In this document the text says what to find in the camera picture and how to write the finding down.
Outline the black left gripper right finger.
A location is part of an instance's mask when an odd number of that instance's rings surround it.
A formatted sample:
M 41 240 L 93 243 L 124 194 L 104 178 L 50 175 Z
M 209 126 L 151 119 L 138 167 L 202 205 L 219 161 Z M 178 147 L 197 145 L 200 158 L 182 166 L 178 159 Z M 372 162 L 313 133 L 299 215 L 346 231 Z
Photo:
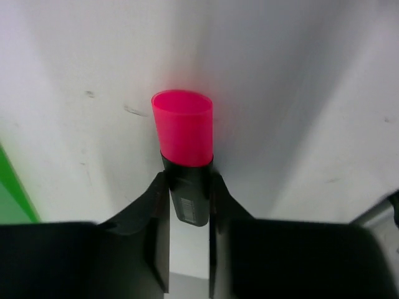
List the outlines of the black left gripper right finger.
M 359 225 L 257 219 L 218 173 L 210 185 L 211 298 L 397 298 L 372 233 Z

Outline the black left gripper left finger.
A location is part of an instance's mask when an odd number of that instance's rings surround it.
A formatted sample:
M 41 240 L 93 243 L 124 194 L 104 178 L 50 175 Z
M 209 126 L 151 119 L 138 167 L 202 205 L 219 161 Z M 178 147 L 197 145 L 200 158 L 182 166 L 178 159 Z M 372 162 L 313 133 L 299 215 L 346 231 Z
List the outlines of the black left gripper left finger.
M 2 298 L 163 298 L 169 287 L 165 174 L 109 220 L 1 226 Z

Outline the pink capped black highlighter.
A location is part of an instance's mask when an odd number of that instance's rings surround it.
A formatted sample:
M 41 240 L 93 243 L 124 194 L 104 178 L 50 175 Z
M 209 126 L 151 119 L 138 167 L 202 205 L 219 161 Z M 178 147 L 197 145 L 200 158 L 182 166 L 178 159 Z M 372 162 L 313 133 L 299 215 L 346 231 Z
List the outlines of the pink capped black highlighter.
M 151 105 L 176 216 L 202 227 L 209 219 L 213 103 L 197 92 L 165 90 Z

